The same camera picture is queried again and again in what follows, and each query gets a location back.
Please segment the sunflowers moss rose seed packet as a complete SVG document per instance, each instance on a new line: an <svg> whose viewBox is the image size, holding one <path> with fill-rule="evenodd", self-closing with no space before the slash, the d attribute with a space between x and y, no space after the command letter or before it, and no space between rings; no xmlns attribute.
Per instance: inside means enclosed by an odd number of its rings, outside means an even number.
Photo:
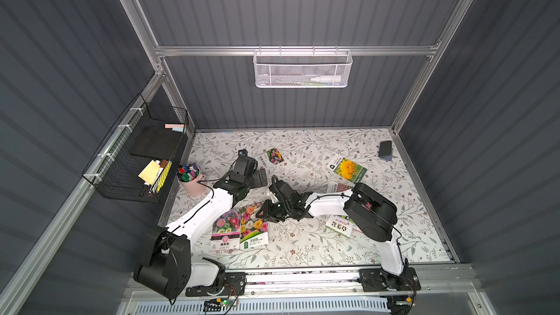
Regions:
<svg viewBox="0 0 560 315"><path fill-rule="evenodd" d="M284 162L284 157L277 148L272 148L266 152L267 159L274 165Z"/></svg>

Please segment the mixed ranunculus seed packet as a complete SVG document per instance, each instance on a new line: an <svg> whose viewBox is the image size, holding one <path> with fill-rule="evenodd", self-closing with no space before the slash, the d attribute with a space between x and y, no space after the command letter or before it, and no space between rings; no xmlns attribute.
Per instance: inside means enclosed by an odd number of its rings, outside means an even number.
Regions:
<svg viewBox="0 0 560 315"><path fill-rule="evenodd" d="M264 247L269 243L268 222L262 215L262 203L237 209L241 217L240 250Z"/></svg>

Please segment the purple pink flower seed packet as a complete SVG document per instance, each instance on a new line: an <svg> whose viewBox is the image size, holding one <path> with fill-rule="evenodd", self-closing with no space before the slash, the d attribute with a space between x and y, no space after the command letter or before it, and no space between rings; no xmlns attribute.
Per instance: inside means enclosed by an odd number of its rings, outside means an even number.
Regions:
<svg viewBox="0 0 560 315"><path fill-rule="evenodd" d="M241 217L236 210L219 216L211 229L210 251L238 249L241 240Z"/></svg>

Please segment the green leaf purple seed packet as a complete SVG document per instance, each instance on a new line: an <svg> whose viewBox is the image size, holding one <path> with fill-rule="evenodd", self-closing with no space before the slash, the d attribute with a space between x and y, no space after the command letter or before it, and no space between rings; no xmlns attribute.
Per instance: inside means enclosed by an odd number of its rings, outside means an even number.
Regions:
<svg viewBox="0 0 560 315"><path fill-rule="evenodd" d="M326 220L326 227L341 234L345 237L351 237L354 230L354 224L344 217L331 215Z"/></svg>

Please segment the pink flowers white seed packet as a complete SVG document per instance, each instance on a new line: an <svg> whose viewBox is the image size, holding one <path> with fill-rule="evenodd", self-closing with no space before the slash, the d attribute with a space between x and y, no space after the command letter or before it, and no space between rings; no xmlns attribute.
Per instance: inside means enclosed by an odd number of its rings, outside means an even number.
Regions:
<svg viewBox="0 0 560 315"><path fill-rule="evenodd" d="M346 185L344 183L340 183L340 182L329 182L328 186L327 186L327 190L326 193L339 193L339 192L345 192L348 190L352 190L352 186L351 185Z"/></svg>

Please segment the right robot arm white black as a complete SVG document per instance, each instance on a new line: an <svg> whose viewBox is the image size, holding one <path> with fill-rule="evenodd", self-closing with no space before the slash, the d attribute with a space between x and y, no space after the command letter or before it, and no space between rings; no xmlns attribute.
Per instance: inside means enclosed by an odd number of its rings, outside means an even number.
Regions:
<svg viewBox="0 0 560 315"><path fill-rule="evenodd" d="M398 209L368 185L357 183L340 193L299 193L273 176L269 192L257 218L279 223L321 216L348 217L365 236L376 242L385 273L399 277L405 271L407 264L399 245L402 233L396 228Z"/></svg>

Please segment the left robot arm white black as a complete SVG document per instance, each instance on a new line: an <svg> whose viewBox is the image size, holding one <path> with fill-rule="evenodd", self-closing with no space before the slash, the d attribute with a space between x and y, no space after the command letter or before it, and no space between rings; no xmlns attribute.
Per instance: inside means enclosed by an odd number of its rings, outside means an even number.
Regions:
<svg viewBox="0 0 560 315"><path fill-rule="evenodd" d="M194 260L191 247L223 214L252 189L267 185L265 170L239 150L232 167L210 187L209 194L188 213L165 227L149 230L134 270L134 281L175 300L186 288L225 286L225 267L207 258Z"/></svg>

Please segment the yellow marigold seed packet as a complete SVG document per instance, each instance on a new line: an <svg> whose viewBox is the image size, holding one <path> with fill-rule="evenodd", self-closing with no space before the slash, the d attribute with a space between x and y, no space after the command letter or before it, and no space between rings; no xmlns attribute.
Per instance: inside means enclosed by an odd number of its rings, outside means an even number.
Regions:
<svg viewBox="0 0 560 315"><path fill-rule="evenodd" d="M328 163L327 168L330 172L353 184L361 182L365 178L368 170L366 167L345 157L333 158Z"/></svg>

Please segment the pink pen cup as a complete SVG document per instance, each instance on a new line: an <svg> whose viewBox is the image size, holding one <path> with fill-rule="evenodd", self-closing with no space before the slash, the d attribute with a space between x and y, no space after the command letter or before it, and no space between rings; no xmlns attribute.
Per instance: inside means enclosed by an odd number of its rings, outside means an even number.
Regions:
<svg viewBox="0 0 560 315"><path fill-rule="evenodd" d="M180 185L182 185L184 190L191 197L200 196L206 191L206 187L200 184L200 181L204 180L204 175L202 175L201 169L197 163L179 165L177 178Z"/></svg>

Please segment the yellow sticky note pad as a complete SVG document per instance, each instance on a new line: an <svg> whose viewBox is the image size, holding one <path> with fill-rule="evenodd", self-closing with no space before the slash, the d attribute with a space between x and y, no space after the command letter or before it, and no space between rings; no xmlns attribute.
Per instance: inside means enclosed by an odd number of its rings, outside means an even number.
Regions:
<svg viewBox="0 0 560 315"><path fill-rule="evenodd" d="M156 179L158 178L159 171L160 161L151 160L138 174L138 178L140 178L145 185L154 185Z"/></svg>

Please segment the black phone-like device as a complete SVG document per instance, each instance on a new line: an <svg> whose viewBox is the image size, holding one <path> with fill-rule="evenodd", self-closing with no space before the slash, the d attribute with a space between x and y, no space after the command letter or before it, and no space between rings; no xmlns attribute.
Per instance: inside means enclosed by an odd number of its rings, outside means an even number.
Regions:
<svg viewBox="0 0 560 315"><path fill-rule="evenodd" d="M378 156L385 161L392 161L392 141L382 141L379 144Z"/></svg>

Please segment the white tube in basket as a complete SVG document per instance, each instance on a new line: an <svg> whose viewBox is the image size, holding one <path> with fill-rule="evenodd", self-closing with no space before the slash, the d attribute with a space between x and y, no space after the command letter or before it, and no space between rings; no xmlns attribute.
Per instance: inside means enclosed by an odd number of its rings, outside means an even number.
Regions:
<svg viewBox="0 0 560 315"><path fill-rule="evenodd" d="M312 77L311 82L322 85L337 85L342 83L342 77L340 75L323 75Z"/></svg>

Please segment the aluminium front rail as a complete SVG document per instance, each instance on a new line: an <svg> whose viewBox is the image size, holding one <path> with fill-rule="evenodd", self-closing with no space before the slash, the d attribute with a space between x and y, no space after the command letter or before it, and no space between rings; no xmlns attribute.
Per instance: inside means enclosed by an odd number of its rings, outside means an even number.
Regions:
<svg viewBox="0 0 560 315"><path fill-rule="evenodd" d="M420 283L423 294L471 293L481 288L469 264L436 263L410 265L411 280ZM328 297L362 295L363 283L379 279L378 265L310 268L248 269L242 299L268 297Z"/></svg>

